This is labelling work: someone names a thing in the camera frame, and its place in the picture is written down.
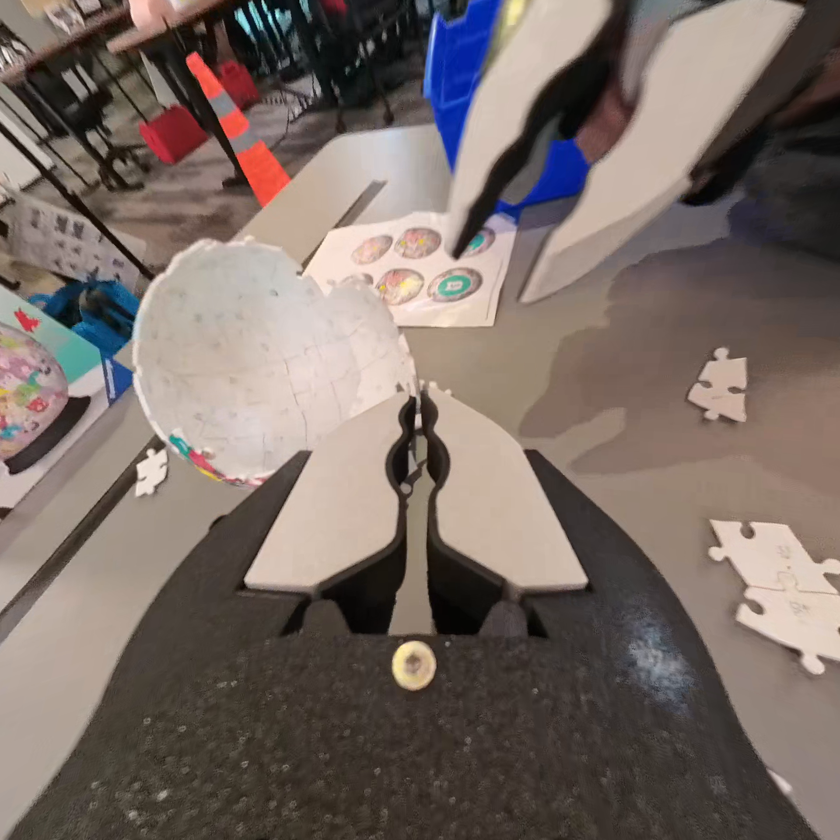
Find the blue storage bin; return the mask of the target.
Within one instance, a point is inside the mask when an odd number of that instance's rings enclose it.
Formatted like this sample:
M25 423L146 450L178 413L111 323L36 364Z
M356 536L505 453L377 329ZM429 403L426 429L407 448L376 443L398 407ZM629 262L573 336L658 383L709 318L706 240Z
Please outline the blue storage bin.
M427 42L423 94L430 102L450 170L454 170L460 139L480 70L487 56L499 1L468 3L451 20L436 13ZM556 140L550 147L541 176L519 203L499 201L498 214L519 220L527 208L578 195L588 164L573 141Z

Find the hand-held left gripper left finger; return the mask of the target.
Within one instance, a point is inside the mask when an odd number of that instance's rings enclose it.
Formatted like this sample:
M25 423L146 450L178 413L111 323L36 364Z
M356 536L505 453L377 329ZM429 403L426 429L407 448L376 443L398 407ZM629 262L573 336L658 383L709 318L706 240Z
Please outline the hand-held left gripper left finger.
M402 483L416 408L396 393L315 446L245 574L247 591L334 602L352 632L387 634L406 573Z

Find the blue bag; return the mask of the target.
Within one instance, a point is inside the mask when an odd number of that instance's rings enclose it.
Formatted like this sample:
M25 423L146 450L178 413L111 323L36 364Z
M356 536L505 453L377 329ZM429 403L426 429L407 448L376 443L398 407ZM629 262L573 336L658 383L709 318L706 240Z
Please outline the blue bag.
M50 295L36 293L28 302L115 357L132 339L140 300L117 280L74 280Z

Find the colourful puzzle box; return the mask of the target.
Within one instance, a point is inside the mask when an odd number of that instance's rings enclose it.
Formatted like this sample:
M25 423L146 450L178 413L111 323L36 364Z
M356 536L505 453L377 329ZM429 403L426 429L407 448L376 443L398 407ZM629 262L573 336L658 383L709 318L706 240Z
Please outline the colourful puzzle box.
M1 516L133 385L86 322L71 328L2 288Z

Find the wooden table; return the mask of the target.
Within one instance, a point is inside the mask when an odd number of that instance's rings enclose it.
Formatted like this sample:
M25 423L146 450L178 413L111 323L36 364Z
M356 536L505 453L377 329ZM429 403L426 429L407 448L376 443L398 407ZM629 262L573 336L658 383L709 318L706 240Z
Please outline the wooden table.
M136 193L151 172L138 125L160 112L139 58L107 42L132 25L128 2L46 2L37 47L2 21L2 107L90 193Z

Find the red storage bin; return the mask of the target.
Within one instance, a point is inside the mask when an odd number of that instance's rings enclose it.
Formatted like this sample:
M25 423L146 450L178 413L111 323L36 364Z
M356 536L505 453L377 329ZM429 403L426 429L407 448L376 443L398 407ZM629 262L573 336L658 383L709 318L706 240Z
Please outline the red storage bin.
M242 111L260 102L260 92L248 69L236 60L227 60L216 67L223 88Z
M181 104L164 108L155 118L140 121L140 137L164 165L176 165L207 141L207 133L188 108Z

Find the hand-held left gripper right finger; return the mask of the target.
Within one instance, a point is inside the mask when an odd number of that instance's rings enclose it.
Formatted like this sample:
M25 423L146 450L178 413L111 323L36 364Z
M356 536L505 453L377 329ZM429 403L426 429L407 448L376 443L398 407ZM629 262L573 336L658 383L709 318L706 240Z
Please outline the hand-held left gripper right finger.
M434 629L475 634L500 603L582 592L589 578L517 439L445 391L423 391L427 589Z

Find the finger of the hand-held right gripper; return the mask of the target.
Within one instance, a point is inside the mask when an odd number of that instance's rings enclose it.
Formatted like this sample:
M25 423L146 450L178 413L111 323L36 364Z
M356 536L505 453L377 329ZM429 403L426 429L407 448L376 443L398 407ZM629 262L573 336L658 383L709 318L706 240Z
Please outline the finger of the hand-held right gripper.
M499 201L521 202L552 143L572 140L616 80L631 2L500 2L448 198L460 257Z
M546 237L520 302L592 272L667 211L804 14L790 2L714 4L678 18L649 57L627 128Z

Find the white printed board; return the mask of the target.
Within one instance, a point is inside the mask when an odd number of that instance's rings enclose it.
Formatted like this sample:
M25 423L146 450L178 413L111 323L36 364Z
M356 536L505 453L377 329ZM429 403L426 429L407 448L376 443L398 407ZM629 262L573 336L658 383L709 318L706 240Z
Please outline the white printed board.
M23 193L12 193L7 216L10 254L24 263L75 280L95 275L140 289L140 270L84 216Z

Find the colourful 3D puzzle ball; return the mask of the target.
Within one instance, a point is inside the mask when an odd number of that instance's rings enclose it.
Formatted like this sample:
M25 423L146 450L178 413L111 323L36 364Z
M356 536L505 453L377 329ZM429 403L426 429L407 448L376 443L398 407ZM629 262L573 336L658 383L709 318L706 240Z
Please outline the colourful 3D puzzle ball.
M398 393L416 366L380 296L322 289L280 247L201 239L140 302L134 390L159 439L199 472L256 488Z

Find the printed instruction sheet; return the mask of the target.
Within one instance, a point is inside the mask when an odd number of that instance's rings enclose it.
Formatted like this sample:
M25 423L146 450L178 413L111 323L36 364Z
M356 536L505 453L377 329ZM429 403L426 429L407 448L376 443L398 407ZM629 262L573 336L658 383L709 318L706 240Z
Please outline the printed instruction sheet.
M306 273L325 291L372 289L401 328L487 328L494 325L517 228L496 214L457 259L445 251L448 216L415 212L373 224L337 227Z

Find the orange traffic cone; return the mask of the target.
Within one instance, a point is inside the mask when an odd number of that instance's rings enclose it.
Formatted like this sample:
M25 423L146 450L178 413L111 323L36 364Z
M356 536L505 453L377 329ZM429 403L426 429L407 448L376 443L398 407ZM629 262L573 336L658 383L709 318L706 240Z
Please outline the orange traffic cone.
M266 207L291 179L266 143L253 131L249 120L231 98L214 72L196 52L187 54L185 66L200 88L210 111L210 123L235 174L244 180L261 207Z

